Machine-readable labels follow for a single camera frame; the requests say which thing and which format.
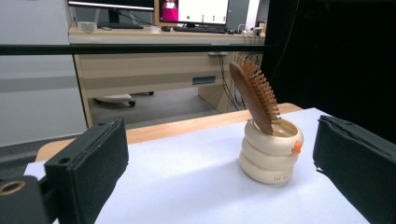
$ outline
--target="wooden desk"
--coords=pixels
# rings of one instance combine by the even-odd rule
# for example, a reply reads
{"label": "wooden desk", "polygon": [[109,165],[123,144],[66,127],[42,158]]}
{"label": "wooden desk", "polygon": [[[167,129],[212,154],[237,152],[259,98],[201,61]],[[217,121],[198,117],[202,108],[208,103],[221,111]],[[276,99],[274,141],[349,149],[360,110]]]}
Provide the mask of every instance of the wooden desk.
{"label": "wooden desk", "polygon": [[[280,104],[280,113],[285,114],[301,108],[292,104]],[[203,129],[215,128],[227,124],[243,122],[251,119],[248,110],[232,113],[208,116],[198,119],[187,119],[177,122],[158,124],[143,128],[130,129],[126,131],[128,145],[132,143],[146,142],[154,139],[170,137],[182,133],[192,133]],[[35,161],[46,161],[69,145],[73,139],[52,142],[44,145],[38,150]]]}
{"label": "wooden desk", "polygon": [[[86,34],[73,24],[69,30],[72,45],[263,45],[263,40],[258,36],[162,32],[155,26],[143,30],[99,29]],[[74,55],[88,127],[94,124],[92,98],[125,93],[198,87],[198,94],[220,113],[229,112],[230,103],[222,87],[223,79],[230,83],[228,64],[246,55],[239,57],[235,52],[224,52],[222,62],[216,52]]]}
{"label": "wooden desk", "polygon": [[[291,179],[278,185],[240,168],[244,121],[131,144],[129,164],[95,223],[368,223],[317,172],[321,115],[315,108],[282,115],[304,133],[304,146]],[[28,164],[25,174],[42,178],[44,163]]]}

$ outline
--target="hairbrush bristle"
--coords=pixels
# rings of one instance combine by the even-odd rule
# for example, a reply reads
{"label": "hairbrush bristle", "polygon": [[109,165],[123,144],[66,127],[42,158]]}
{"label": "hairbrush bristle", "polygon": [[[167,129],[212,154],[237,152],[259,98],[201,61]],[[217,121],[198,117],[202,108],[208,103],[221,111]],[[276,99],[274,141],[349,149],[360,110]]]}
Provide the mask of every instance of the hairbrush bristle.
{"label": "hairbrush bristle", "polygon": [[262,70],[259,70],[259,66],[249,60],[242,61],[242,70],[259,97],[268,120],[271,120],[272,124],[279,124],[280,113],[274,91]]}

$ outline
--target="desk drawer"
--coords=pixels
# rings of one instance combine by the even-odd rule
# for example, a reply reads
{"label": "desk drawer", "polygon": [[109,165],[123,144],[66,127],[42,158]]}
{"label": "desk drawer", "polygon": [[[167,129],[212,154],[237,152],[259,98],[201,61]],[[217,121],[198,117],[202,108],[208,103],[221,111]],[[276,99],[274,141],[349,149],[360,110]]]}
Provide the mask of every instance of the desk drawer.
{"label": "desk drawer", "polygon": [[[222,83],[219,56],[210,56],[206,52],[75,57],[80,85],[87,97],[188,88],[197,86],[193,81],[198,77],[214,80],[199,86]],[[224,75],[228,77],[231,56],[222,56],[222,60]]]}

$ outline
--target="stacked jar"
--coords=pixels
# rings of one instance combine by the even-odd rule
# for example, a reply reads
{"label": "stacked jar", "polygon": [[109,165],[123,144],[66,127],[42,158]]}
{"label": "stacked jar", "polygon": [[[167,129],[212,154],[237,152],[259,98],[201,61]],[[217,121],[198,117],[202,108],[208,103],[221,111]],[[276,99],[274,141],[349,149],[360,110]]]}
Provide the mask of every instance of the stacked jar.
{"label": "stacked jar", "polygon": [[253,119],[248,120],[239,156],[244,172],[264,184],[290,179],[304,142],[300,129],[285,119],[273,129],[272,135],[265,134]]}

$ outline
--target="keyboard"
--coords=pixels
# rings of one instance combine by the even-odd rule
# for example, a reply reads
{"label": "keyboard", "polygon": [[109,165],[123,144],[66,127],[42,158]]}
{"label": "keyboard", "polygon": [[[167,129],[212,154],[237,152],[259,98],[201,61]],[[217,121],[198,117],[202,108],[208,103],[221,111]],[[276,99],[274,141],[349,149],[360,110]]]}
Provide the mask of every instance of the keyboard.
{"label": "keyboard", "polygon": [[178,32],[195,32],[195,33],[210,33],[210,34],[226,34],[227,31],[225,29],[213,29],[213,28],[205,28],[205,27],[181,27],[174,26],[174,31]]}
{"label": "keyboard", "polygon": [[143,26],[125,23],[125,22],[108,22],[108,21],[99,21],[98,28],[108,27],[111,29],[143,29]]}

